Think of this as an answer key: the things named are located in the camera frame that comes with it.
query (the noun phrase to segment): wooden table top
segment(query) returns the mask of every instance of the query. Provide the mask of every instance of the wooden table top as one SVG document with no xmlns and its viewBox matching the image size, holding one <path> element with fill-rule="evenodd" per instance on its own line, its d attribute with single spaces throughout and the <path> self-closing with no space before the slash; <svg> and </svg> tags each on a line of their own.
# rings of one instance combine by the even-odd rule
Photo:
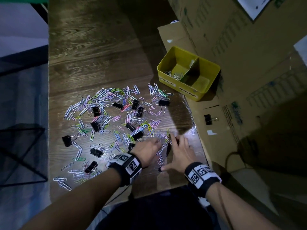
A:
<svg viewBox="0 0 307 230">
<path fill-rule="evenodd" d="M 157 16 L 157 8 L 165 13 Z M 67 178 L 72 188 L 72 174 L 61 168 L 74 162 L 69 169 L 82 169 L 83 162 L 73 159 L 78 152 L 74 146 L 65 147 L 62 137 L 75 135 L 77 130 L 71 125 L 73 120 L 64 120 L 64 114 L 73 105 L 87 95 L 93 96 L 101 88 L 124 88 L 137 85 L 140 95 L 146 100 L 152 99 L 148 83 L 158 84 L 161 90 L 173 92 L 172 102 L 166 108 L 164 116 L 146 115 L 147 119 L 161 120 L 156 132 L 167 128 L 174 134 L 185 134 L 202 162 L 206 162 L 197 131 L 193 130 L 193 121 L 181 94 L 158 82 L 157 65 L 165 55 L 163 43 L 157 27 L 175 20 L 176 17 L 166 0 L 50 0 L 49 3 L 49 179 L 50 198 L 67 192 L 59 187 L 53 178 Z M 159 106 L 152 110 L 158 112 Z M 121 115 L 117 122 L 110 121 L 107 130 L 119 130 L 117 126 L 125 121 L 126 112 L 114 107 L 106 107 L 109 115 Z M 93 116 L 86 112 L 82 121 L 89 125 Z M 129 133 L 125 128 L 122 133 Z M 81 157 L 86 161 L 97 161 L 98 168 L 105 170 L 106 161 L 98 160 L 90 154 L 90 144 L 110 145 L 113 133 L 100 135 L 95 133 L 94 141 L 90 137 L 81 137 L 76 142 L 83 148 Z M 165 160 L 171 162 L 172 152 Z M 127 201 L 133 192 L 134 197 L 142 197 L 187 183 L 182 174 L 176 171 L 158 172 L 158 164 L 144 169 L 139 178 L 121 196 L 112 202 Z"/>
</svg>

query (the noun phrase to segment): person's left hand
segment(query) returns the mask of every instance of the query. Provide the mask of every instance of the person's left hand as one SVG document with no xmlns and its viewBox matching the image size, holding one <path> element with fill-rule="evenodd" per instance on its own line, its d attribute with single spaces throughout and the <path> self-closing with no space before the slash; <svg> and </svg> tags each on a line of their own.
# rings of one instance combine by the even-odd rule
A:
<svg viewBox="0 0 307 230">
<path fill-rule="evenodd" d="M 162 147 L 162 143 L 158 142 L 158 140 L 158 138 L 149 138 L 145 141 L 137 142 L 131 150 L 131 153 L 140 159 L 142 168 L 149 166 L 152 161 L 159 159 L 159 155 L 155 157 Z"/>
</svg>

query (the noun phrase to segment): divided organizer box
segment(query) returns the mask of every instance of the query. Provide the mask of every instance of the divided organizer box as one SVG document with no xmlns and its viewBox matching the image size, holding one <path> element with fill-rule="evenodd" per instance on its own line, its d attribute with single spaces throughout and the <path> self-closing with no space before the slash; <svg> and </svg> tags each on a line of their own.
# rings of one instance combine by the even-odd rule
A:
<svg viewBox="0 0 307 230">
<path fill-rule="evenodd" d="M 217 64 L 173 46 L 158 67 L 159 81 L 188 98 L 199 101 L 211 87 L 221 68 Z M 165 72 L 172 71 L 172 76 Z"/>
</svg>

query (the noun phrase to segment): black wristband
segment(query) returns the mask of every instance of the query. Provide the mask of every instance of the black wristband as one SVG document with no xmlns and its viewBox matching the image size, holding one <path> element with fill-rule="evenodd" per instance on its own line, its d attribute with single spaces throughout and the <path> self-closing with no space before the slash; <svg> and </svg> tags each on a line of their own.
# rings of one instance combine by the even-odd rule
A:
<svg viewBox="0 0 307 230">
<path fill-rule="evenodd" d="M 114 168 L 119 173 L 121 177 L 120 187 L 131 184 L 142 171 L 140 160 L 132 153 L 118 154 L 106 166 L 107 168 Z"/>
<path fill-rule="evenodd" d="M 193 162 L 185 169 L 185 176 L 189 181 L 189 187 L 194 194 L 199 197 L 206 196 L 209 187 L 216 182 L 221 182 L 221 178 L 210 169 L 209 166 L 201 162 Z"/>
</svg>

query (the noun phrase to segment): person's right hand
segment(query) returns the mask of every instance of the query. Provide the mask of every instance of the person's right hand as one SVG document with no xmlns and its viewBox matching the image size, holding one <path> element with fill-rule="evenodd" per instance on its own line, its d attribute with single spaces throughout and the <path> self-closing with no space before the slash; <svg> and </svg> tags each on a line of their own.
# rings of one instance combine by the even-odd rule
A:
<svg viewBox="0 0 307 230">
<path fill-rule="evenodd" d="M 175 136 L 171 133 L 173 144 L 173 161 L 170 164 L 161 167 L 161 171 L 175 169 L 184 173 L 185 169 L 193 162 L 197 162 L 193 147 L 189 145 L 189 141 L 183 135 L 179 135 L 179 145 Z"/>
</svg>

